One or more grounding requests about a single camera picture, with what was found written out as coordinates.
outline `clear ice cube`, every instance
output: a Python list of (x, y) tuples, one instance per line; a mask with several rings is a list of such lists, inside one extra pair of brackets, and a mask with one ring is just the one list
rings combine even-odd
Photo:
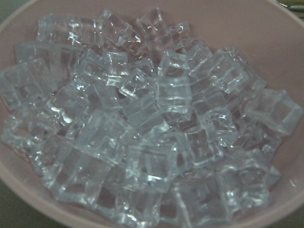
[(190, 67), (188, 57), (183, 54), (167, 50), (158, 66), (159, 77), (183, 77), (188, 76)]
[(195, 132), (187, 133), (186, 136), (194, 166), (206, 166), (223, 158), (223, 149), (217, 142), (207, 141), (205, 130), (197, 129)]
[(58, 150), (58, 157), (42, 176), (42, 184), (58, 201), (90, 204), (98, 197), (111, 166), (65, 138)]
[(134, 188), (150, 186), (157, 192), (168, 191), (173, 180), (176, 152), (171, 146), (139, 142), (127, 151), (126, 181)]
[(124, 107), (123, 114), (138, 134), (145, 137), (155, 137), (169, 129), (154, 97), (149, 94)]
[(0, 92), (10, 111), (35, 106), (56, 89), (43, 59), (20, 63), (0, 71)]
[(192, 106), (195, 114), (199, 120), (204, 118), (204, 115), (214, 109), (221, 108), (226, 106), (226, 102), (224, 100), (223, 94), (220, 90), (216, 88), (213, 89), (212, 93), (204, 92), (203, 90), (199, 93), (196, 93), (192, 96)]
[(85, 44), (103, 46), (105, 38), (99, 20), (50, 14), (38, 22), (36, 40), (81, 46)]
[(83, 123), (82, 119), (74, 121), (66, 135), (75, 144), (88, 147), (86, 152), (90, 156), (119, 164), (124, 156), (120, 144), (130, 141), (134, 132), (119, 113), (95, 109), (87, 122)]
[(197, 116), (195, 112), (192, 110), (190, 118), (178, 123), (177, 127), (180, 131), (184, 133), (192, 133), (197, 130), (199, 126), (199, 122), (197, 120)]
[(173, 173), (175, 176), (193, 168), (193, 158), (190, 153), (190, 145), (185, 133), (166, 132), (155, 139), (152, 139), (157, 146), (170, 146), (176, 153), (175, 167)]
[(130, 65), (130, 71), (132, 72), (135, 69), (143, 71), (148, 77), (154, 78), (156, 75), (153, 62), (150, 58), (143, 58), (141, 60), (133, 61)]
[(160, 220), (164, 223), (178, 226), (180, 217), (177, 212), (177, 201), (175, 200), (171, 190), (164, 193), (161, 198)]
[(153, 9), (136, 20), (148, 42), (169, 35), (167, 24), (159, 8)]
[(61, 140), (61, 136), (55, 134), (46, 137), (40, 143), (38, 150), (33, 150), (29, 154), (28, 159), (37, 175), (43, 176), (45, 171), (53, 165), (58, 157)]
[(174, 51), (172, 38), (166, 35), (147, 43), (147, 49), (155, 66), (158, 66), (167, 50)]
[(15, 45), (17, 62), (44, 59), (57, 83), (72, 77), (74, 65), (82, 53), (82, 48), (50, 42), (28, 41)]
[(131, 100), (137, 100), (146, 94), (153, 94), (155, 89), (154, 80), (140, 68), (135, 68), (119, 91)]
[(234, 61), (247, 63), (246, 57), (236, 47), (225, 47), (222, 50), (223, 52), (229, 54)]
[(174, 183), (172, 191), (183, 228), (222, 224), (231, 219), (228, 205), (221, 200), (219, 185), (214, 177), (183, 179)]
[(265, 88), (267, 85), (267, 81), (261, 78), (252, 66), (242, 62), (239, 64), (248, 74), (249, 79), (230, 94), (223, 93), (225, 101), (227, 102), (230, 110), (234, 110), (238, 106), (244, 106), (243, 103), (245, 101), (255, 97), (258, 91)]
[(261, 89), (249, 101), (245, 112), (270, 129), (291, 135), (303, 115), (303, 108), (285, 90)]
[(103, 58), (92, 50), (87, 50), (75, 65), (75, 81), (81, 80), (90, 86), (91, 84), (106, 84), (108, 69)]
[(133, 27), (106, 8), (100, 16), (102, 34), (112, 43), (136, 55), (141, 50), (143, 39)]
[(183, 47), (185, 41), (193, 38), (188, 23), (179, 23), (169, 27), (175, 50)]
[(237, 140), (239, 133), (227, 107), (215, 108), (199, 118), (202, 128), (206, 130), (209, 142), (217, 141), (219, 145), (228, 147)]
[(188, 64), (191, 70), (199, 64), (203, 64), (212, 56), (209, 47), (198, 38), (185, 40), (179, 52), (185, 54), (189, 58)]
[(98, 196), (87, 205), (89, 209), (96, 211), (108, 218), (122, 210), (117, 204), (121, 189), (125, 185), (125, 167), (119, 165), (111, 167), (101, 186)]
[(40, 151), (43, 141), (58, 130), (59, 126), (51, 115), (25, 107), (16, 110), (4, 121), (1, 141), (28, 156)]
[(246, 210), (271, 201), (268, 187), (277, 178), (259, 149), (235, 150), (217, 167), (221, 196), (233, 212)]
[(130, 228), (155, 227), (160, 221), (162, 195), (149, 188), (129, 190), (122, 188), (117, 197), (117, 211), (112, 220)]
[(248, 74), (239, 63), (221, 49), (207, 61), (198, 64), (191, 71), (190, 76), (208, 78), (215, 87), (227, 94), (249, 79)]
[(265, 124), (252, 121), (230, 148), (242, 147), (245, 150), (258, 148), (263, 152), (265, 158), (271, 161), (281, 142), (282, 138)]
[(192, 94), (187, 76), (160, 76), (156, 84), (157, 105), (163, 113), (186, 114), (191, 110)]
[(77, 117), (87, 115), (91, 111), (88, 96), (81, 94), (83, 93), (77, 89), (77, 83), (71, 81), (47, 101), (45, 109), (58, 119), (62, 126), (67, 126)]
[(129, 58), (126, 52), (104, 52), (108, 70), (107, 86), (121, 87), (129, 77)]

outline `pile of ice cubes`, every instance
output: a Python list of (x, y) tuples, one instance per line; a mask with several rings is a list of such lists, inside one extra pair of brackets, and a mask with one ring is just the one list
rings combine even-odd
[(159, 9), (136, 22), (109, 9), (42, 18), (0, 72), (1, 140), (56, 200), (131, 228), (227, 223), (268, 205), (271, 160), (303, 108), (236, 48), (212, 53)]

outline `green surface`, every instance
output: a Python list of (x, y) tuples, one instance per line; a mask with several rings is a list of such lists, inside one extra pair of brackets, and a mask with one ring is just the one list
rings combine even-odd
[[(0, 0), (0, 23), (25, 2), (28, 0)], [(0, 181), (0, 228), (66, 227), (33, 209)], [(268, 228), (304, 228), (304, 207)]]

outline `bowl rim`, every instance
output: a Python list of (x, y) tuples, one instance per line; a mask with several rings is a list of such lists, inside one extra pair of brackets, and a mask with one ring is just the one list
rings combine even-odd
[[(10, 14), (3, 22), (0, 24), (0, 33), (24, 10), (33, 5), (34, 3), (40, 0), (30, 0), (27, 3), (23, 4), (16, 11)], [(298, 23), (302, 29), (304, 29), (304, 21), (298, 18), (295, 14), (280, 6), (273, 0), (266, 0), (267, 3), (272, 4), (274, 8), (280, 10), (283, 14), (287, 14), (291, 17), (295, 23)], [(0, 179), (24, 202), (35, 208), (40, 213), (52, 218), (53, 220), (64, 224), (68, 227), (73, 228), (83, 228), (83, 227), (91, 227), (91, 228), (108, 228), (108, 226), (104, 224), (99, 224), (96, 222), (89, 221), (88, 219), (82, 218), (80, 216), (76, 216), (70, 212), (67, 212), (63, 209), (57, 208), (53, 204), (49, 204), (46, 200), (42, 198), (36, 197), (36, 195), (30, 191), (30, 189), (24, 188), (23, 182), (19, 181), (8, 169), (2, 165), (0, 161)], [(253, 225), (255, 227), (266, 227), (269, 226), (291, 214), (296, 209), (303, 206), (303, 198), (304, 198), (304, 190), (298, 192), (284, 204), (282, 204), (278, 210), (271, 210), (258, 218), (251, 219), (246, 222), (242, 222), (243, 228), (250, 228)], [(227, 228), (237, 228), (237, 224), (230, 224)]]

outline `pink bowl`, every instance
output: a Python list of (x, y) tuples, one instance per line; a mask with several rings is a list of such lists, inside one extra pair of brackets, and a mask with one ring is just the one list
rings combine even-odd
[[(13, 65), (16, 43), (33, 40), (39, 18), (55, 13), (98, 18), (108, 7), (130, 21), (160, 7), (168, 23), (188, 22), (196, 37), (214, 51), (239, 48), (269, 82), (286, 89), (304, 106), (304, 23), (271, 0), (32, 0), (0, 27), (0, 69)], [(8, 117), (0, 104), (0, 117)], [(304, 203), (304, 119), (285, 138), (274, 158), (282, 178), (272, 189), (273, 203), (222, 228), (260, 228), (288, 215)], [(49, 217), (74, 228), (113, 224), (82, 208), (56, 202), (42, 187), (31, 166), (0, 144), (0, 177), (23, 200)]]

